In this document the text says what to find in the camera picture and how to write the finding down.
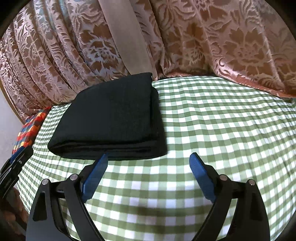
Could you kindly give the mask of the green white checkered bedsheet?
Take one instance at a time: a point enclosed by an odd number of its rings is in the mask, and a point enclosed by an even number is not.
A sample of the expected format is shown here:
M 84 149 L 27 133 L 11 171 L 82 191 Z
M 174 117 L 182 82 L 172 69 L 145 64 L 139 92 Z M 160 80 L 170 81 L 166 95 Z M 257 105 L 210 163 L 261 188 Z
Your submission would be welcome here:
M 105 240 L 192 240 L 211 209 L 189 165 L 197 153 L 231 180 L 253 179 L 271 240 L 295 213 L 295 101 L 214 76 L 163 79 L 168 153 L 110 161 L 86 208 Z

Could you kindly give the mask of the colourful patchwork pillow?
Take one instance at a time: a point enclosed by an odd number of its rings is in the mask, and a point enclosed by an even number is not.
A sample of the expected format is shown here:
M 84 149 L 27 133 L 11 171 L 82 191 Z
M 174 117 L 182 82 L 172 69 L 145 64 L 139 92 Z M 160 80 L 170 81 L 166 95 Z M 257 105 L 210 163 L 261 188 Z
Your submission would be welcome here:
M 42 109 L 38 113 L 33 116 L 30 116 L 26 119 L 25 124 L 23 125 L 22 129 L 18 133 L 16 138 L 16 142 L 14 144 L 12 155 L 20 148 L 20 147 L 27 147 L 32 146 L 35 142 L 37 134 L 43 125 L 45 118 L 47 117 L 48 113 L 51 110 L 51 106 L 45 109 Z

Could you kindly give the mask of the brown floral curtain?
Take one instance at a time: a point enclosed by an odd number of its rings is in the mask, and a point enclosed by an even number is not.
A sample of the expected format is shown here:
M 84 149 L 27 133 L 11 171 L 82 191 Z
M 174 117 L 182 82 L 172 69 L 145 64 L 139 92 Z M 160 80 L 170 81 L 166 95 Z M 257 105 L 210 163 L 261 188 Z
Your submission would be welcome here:
M 1 91 L 21 121 L 138 72 L 294 98 L 295 32 L 267 1 L 30 1 L 1 37 Z

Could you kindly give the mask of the black pants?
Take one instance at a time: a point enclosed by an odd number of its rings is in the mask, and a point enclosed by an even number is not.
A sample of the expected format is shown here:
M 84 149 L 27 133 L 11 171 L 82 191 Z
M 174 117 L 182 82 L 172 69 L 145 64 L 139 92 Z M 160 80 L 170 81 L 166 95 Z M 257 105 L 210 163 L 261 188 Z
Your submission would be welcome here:
M 159 94 L 149 72 L 80 92 L 62 115 L 48 149 L 66 159 L 142 160 L 164 156 Z

